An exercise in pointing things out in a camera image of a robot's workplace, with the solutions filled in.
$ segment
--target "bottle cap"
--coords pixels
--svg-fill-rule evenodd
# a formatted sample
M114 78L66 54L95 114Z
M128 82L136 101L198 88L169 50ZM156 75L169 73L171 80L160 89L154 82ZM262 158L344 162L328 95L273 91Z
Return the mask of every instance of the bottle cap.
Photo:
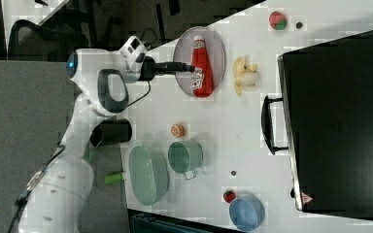
M180 123L172 125L171 133L176 138L181 138L181 137L184 137L186 135L186 131Z
M193 41L204 41L204 38L203 38L201 35L199 35L199 36L194 36L194 37L193 37Z

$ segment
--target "small red object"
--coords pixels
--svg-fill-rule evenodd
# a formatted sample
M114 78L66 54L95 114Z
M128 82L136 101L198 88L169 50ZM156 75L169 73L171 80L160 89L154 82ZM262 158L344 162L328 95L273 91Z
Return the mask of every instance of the small red object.
M191 75L193 93L196 97L200 98L210 96L214 89L214 80L205 41L202 36L195 36L193 38L191 65L195 67L195 71Z
M235 197L236 195L235 195L235 192L233 191L226 191L223 194L223 200L225 200L225 202L227 203L231 203L235 199Z
M287 27L287 19L281 13L279 13L279 12L273 12L269 16L269 24L275 30L284 30Z

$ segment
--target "gray floor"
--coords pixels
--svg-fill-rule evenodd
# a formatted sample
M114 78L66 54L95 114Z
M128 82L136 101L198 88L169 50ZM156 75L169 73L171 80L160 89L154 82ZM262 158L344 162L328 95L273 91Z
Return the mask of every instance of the gray floor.
M15 200L61 139L74 98L64 63L0 61L0 233L9 228ZM119 146L91 152L96 180L81 232L128 232L123 183L102 182L108 172L121 170Z

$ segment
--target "red ketchup bottle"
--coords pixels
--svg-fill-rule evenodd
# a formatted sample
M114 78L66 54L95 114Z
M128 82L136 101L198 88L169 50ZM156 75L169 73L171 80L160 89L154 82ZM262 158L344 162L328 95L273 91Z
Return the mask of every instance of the red ketchup bottle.
M195 71L191 75L191 85L196 97L204 98L211 95L214 90L213 75L210 60L208 59L205 41L202 36L193 38L192 66Z

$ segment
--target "mug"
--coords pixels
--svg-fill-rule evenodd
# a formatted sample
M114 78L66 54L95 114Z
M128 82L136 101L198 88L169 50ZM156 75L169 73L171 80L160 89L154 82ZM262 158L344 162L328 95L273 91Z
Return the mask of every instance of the mug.
M194 179L195 169L202 163L202 148L194 140L175 142L168 149L168 162L185 180Z

